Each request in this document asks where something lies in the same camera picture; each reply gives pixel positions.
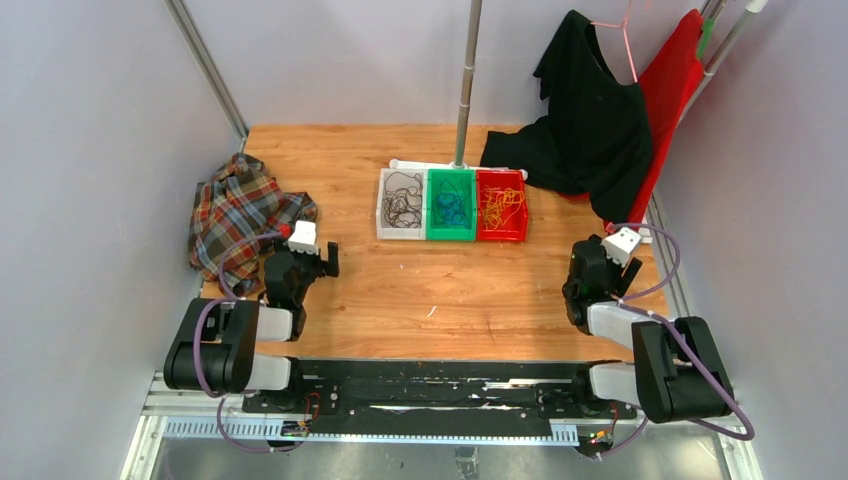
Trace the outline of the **plaid flannel shirt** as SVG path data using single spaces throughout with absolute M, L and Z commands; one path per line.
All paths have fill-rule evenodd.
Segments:
M 265 164 L 238 153 L 197 185 L 189 221 L 190 266 L 205 280 L 238 296 L 260 287 L 259 260 L 273 247 L 258 235 L 298 220 L 316 221 L 319 208 L 306 192 L 285 192 Z

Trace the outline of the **black t-shirt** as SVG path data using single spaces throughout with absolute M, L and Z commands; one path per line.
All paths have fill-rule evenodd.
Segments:
M 596 27 L 569 11 L 534 72 L 547 111 L 515 133 L 491 131 L 483 167 L 524 170 L 529 185 L 585 196 L 604 221 L 628 221 L 653 160 L 646 101 L 608 67 Z

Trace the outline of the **green clothes hanger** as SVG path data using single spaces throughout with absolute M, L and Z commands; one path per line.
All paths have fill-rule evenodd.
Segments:
M 698 60 L 701 60 L 703 58 L 703 55 L 709 45 L 714 25 L 715 19 L 710 17 L 706 18 L 702 23 L 701 33 L 698 38 L 698 43 L 696 45 L 695 51 L 695 56 Z

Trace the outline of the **metal stand pole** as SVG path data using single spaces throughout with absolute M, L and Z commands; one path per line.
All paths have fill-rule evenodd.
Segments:
M 468 136 L 470 105 L 476 66 L 476 52 L 479 38 L 482 6 L 482 0 L 470 1 L 459 111 L 456 127 L 455 154 L 452 162 L 452 167 L 455 169 L 465 169 L 467 167 L 467 163 L 465 160 L 465 148 Z

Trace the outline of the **pink clothes hanger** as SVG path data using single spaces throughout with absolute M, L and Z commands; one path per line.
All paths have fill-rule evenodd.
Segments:
M 623 41 L 623 45 L 624 45 L 624 48 L 625 48 L 631 77 L 632 77 L 633 82 L 637 83 L 639 81 L 639 78 L 638 78 L 638 73 L 637 73 L 637 69 L 636 69 L 636 66 L 635 66 L 635 62 L 634 62 L 631 42 L 630 42 L 630 38 L 629 38 L 629 31 L 628 31 L 629 21 L 630 21 L 631 13 L 632 13 L 632 8 L 633 8 L 633 1 L 628 0 L 627 4 L 626 4 L 626 9 L 625 9 L 624 15 L 623 15 L 621 21 L 618 24 L 602 23 L 602 22 L 598 22 L 598 21 L 591 21 L 590 24 L 592 26 L 595 26 L 595 27 L 615 29 L 615 30 L 619 30 L 621 32 L 622 41 Z

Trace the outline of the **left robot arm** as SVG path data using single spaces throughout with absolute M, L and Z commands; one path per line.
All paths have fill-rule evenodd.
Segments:
M 306 400 L 299 361 L 257 352 L 260 342 L 295 342 L 305 327 L 309 287 L 339 276 L 339 245 L 305 250 L 287 242 L 265 261 L 270 282 L 264 299 L 195 298 L 168 350 L 163 378 L 172 390 L 202 391 L 217 398 L 248 391 L 268 392 L 283 413 L 298 411 Z

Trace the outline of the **red garment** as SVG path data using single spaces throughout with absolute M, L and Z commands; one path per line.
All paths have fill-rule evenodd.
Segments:
M 700 61 L 695 56 L 703 19 L 691 10 L 679 21 L 648 67 L 638 74 L 649 118 L 653 160 L 631 210 L 628 221 L 637 221 L 658 183 L 669 154 L 678 120 L 701 80 Z

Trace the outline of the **white stand base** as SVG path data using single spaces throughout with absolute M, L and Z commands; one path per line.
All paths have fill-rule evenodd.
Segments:
M 481 167 L 481 166 L 473 166 L 467 163 L 463 163 L 462 165 L 457 165 L 454 162 L 447 163 L 438 163 L 438 162 L 424 162 L 424 161 L 413 161 L 413 160 L 401 160 L 401 159 L 391 159 L 388 164 L 389 168 L 392 169 L 414 169 L 414 170 L 483 170 L 483 171 L 499 171 L 505 172 L 510 171 L 510 168 L 507 167 Z

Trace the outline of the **green plastic bin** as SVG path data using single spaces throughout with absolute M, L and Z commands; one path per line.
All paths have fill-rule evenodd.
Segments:
M 473 170 L 429 170 L 429 241 L 473 242 L 477 230 L 477 188 Z

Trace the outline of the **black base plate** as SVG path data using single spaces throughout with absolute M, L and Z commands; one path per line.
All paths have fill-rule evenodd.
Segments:
M 576 362 L 304 359 L 293 391 L 242 402 L 250 414 L 316 417 L 316 434 L 541 439 L 557 422 L 633 421 L 633 408 L 575 398 Z

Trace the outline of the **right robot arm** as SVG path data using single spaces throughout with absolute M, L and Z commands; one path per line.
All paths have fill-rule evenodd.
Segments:
M 574 327 L 630 350 L 633 359 L 579 368 L 574 408 L 595 417 L 617 401 L 640 408 L 654 423 L 730 415 L 735 397 L 707 322 L 697 316 L 661 320 L 625 304 L 641 262 L 614 256 L 611 245 L 597 235 L 573 244 L 562 295 Z

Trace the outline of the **white garment rack pole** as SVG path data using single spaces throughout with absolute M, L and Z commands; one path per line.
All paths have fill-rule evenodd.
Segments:
M 696 102 L 696 100 L 700 97 L 700 95 L 712 81 L 714 75 L 724 63 L 730 51 L 738 42 L 739 38 L 742 36 L 745 27 L 751 22 L 753 18 L 755 18 L 766 8 L 768 3 L 768 0 L 751 0 L 745 2 L 745 7 L 740 13 L 740 16 L 738 17 L 736 22 L 733 24 L 732 28 L 727 32 L 725 37 L 718 44 L 718 47 L 716 48 L 713 55 L 706 62 L 706 64 L 702 66 L 702 78 L 698 86 L 696 87 L 694 93 L 691 95 L 687 104 L 685 105 L 681 113 L 680 119 L 678 120 L 678 123 L 681 123 L 683 121 L 689 110 Z M 708 17 L 714 18 L 716 23 L 726 4 L 726 1 L 707 0 L 701 6 L 700 14 L 704 20 Z

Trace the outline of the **red plastic bin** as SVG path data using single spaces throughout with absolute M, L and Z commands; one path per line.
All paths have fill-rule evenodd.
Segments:
M 526 240 L 529 208 L 521 171 L 476 170 L 476 240 L 514 242 Z

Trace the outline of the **aluminium frame rail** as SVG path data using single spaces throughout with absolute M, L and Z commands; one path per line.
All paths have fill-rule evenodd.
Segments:
M 308 360 L 305 397 L 211 399 L 156 373 L 124 479 L 759 479 L 741 424 L 586 407 L 572 363 Z

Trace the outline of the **white plastic bin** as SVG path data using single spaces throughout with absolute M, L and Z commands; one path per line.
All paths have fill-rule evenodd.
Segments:
M 425 240 L 427 171 L 383 168 L 376 200 L 379 240 Z

